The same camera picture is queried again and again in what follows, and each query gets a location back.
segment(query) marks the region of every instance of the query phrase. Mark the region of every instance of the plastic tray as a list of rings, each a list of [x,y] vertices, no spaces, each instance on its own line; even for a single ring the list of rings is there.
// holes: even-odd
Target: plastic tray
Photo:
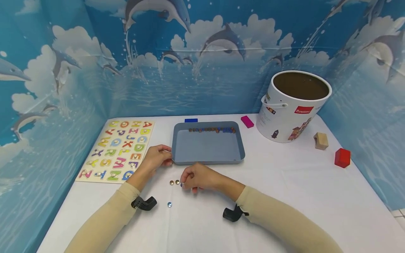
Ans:
[[[190,128],[234,128],[236,133],[189,132]],[[238,164],[245,158],[245,150],[234,121],[178,123],[173,131],[172,155],[177,165]]]

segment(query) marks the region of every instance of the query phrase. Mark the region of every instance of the white bucket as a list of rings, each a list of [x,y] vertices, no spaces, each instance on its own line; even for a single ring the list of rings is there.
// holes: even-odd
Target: white bucket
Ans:
[[[331,94],[332,87],[322,77],[297,70],[279,72],[262,97],[256,127],[270,140],[292,142]]]

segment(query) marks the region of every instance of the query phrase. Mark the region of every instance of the red logo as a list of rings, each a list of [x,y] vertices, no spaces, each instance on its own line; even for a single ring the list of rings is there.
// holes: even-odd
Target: red logo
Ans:
[[[295,113],[298,114],[308,114],[312,111],[313,106],[307,107],[307,106],[298,106],[297,109],[295,110]]]

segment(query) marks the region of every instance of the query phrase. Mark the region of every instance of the white table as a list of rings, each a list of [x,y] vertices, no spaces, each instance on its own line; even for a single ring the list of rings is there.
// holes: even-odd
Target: white table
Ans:
[[[244,162],[213,169],[300,210],[327,231],[344,252],[405,252],[405,232],[357,167],[352,163],[342,169],[333,164],[335,151],[341,146],[319,116],[288,144],[267,140],[256,127],[247,129],[241,116],[143,119],[156,122],[150,146],[171,145],[173,127],[185,118],[237,122],[246,151]],[[256,123],[256,114],[249,117]],[[314,148],[316,132],[328,135],[330,146],[325,151]],[[149,212],[139,210],[108,252],[287,252],[273,235],[244,217],[236,223],[223,219],[224,208],[234,207],[225,197],[210,191],[194,196],[178,185],[171,186],[169,181],[179,179],[184,168],[173,165],[158,171],[141,194],[144,199],[154,196],[158,204]],[[38,252],[63,252],[86,219],[118,187],[75,182]],[[169,201],[173,203],[171,208],[167,207]]]

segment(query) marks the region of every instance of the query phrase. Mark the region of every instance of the wrist strap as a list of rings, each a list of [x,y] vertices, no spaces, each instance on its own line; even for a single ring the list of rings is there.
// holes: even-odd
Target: wrist strap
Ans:
[[[148,200],[144,201],[141,196],[138,196],[134,201],[132,201],[131,206],[133,208],[137,207],[144,211],[150,211],[158,202],[154,197],[148,198]]]
[[[224,213],[222,214],[222,217],[224,217],[225,219],[227,219],[231,222],[236,222],[240,219],[240,217],[242,215],[249,216],[249,213],[243,212],[242,209],[238,206],[238,204],[235,204],[234,210],[225,208]]]

